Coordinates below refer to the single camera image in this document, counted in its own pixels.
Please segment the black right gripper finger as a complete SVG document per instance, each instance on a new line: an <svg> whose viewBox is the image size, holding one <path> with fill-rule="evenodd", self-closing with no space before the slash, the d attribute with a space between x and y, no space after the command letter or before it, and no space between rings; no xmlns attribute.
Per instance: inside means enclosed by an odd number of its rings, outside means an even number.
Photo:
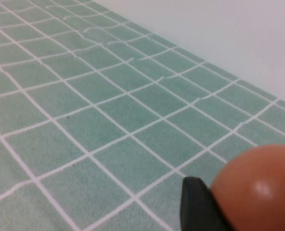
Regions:
<svg viewBox="0 0 285 231"><path fill-rule="evenodd" d="M232 231L208 186L196 177L182 181L180 224L182 231Z"/></svg>

